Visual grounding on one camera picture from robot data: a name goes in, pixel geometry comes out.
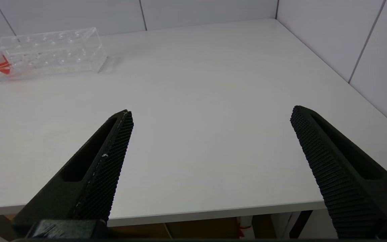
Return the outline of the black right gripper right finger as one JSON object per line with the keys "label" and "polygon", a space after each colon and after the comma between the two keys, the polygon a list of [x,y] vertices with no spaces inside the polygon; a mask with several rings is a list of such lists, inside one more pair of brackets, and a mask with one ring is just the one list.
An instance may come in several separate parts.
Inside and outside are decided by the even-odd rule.
{"label": "black right gripper right finger", "polygon": [[387,240],[387,171],[312,109],[290,122],[338,238]]}

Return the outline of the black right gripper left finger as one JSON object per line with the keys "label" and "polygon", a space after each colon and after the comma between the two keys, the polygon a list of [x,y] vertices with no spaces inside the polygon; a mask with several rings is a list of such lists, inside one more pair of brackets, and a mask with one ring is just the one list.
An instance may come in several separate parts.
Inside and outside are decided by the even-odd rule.
{"label": "black right gripper left finger", "polygon": [[107,238],[107,223],[133,127],[128,110],[109,117],[17,213],[12,228],[18,239]]}

